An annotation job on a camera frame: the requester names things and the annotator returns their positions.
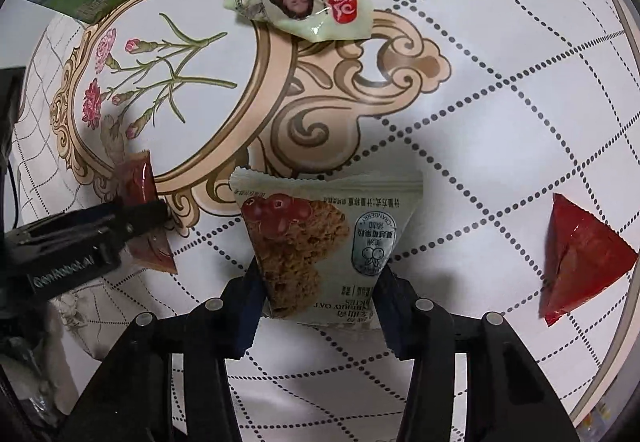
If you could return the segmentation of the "oat cookie packet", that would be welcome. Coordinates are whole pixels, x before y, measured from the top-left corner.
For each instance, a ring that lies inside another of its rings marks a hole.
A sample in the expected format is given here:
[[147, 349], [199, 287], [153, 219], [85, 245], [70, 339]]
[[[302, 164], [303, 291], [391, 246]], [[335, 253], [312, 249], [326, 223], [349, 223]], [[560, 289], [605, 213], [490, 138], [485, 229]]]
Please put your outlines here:
[[238, 168], [230, 188], [269, 318], [353, 329], [372, 323], [373, 289], [422, 201], [422, 173], [312, 180]]

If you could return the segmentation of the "dark red brown snack packet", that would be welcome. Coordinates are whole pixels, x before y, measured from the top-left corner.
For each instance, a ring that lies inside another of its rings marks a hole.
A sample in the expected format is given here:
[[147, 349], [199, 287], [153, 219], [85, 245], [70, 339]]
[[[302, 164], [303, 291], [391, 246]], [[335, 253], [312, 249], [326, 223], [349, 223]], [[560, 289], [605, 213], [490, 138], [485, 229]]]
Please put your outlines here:
[[125, 206], [130, 226], [128, 251], [134, 262], [152, 270], [177, 273], [168, 244], [165, 225], [166, 203], [157, 196], [148, 150], [130, 154], [114, 169], [115, 195]]

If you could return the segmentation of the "red triangular snack packet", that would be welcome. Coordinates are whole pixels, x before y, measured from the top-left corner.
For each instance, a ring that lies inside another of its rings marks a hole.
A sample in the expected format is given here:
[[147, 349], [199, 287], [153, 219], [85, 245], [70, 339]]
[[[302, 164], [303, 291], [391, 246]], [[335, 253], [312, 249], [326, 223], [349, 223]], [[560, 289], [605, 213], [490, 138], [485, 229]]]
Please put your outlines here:
[[555, 193], [546, 237], [547, 288], [541, 318], [552, 326], [616, 283], [637, 259], [637, 251], [608, 225]]

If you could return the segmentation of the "white patterned bed mat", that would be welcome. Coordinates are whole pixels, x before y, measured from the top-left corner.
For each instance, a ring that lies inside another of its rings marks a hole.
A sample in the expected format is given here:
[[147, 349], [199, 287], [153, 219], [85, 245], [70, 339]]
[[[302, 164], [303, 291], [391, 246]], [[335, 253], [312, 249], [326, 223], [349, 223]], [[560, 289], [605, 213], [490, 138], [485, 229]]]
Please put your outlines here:
[[227, 176], [337, 179], [418, 169], [424, 198], [392, 265], [451, 312], [502, 313], [581, 420], [639, 334], [631, 271], [553, 325], [540, 317], [554, 193], [639, 242], [639, 33], [623, 0], [372, 0], [373, 37], [306, 45], [223, 0], [133, 0], [86, 25], [1, 9], [26, 70], [13, 140], [25, 221], [104, 196], [147, 150], [177, 272], [134, 265], [58, 298], [48, 350], [69, 412], [127, 324], [218, 295], [252, 257]]

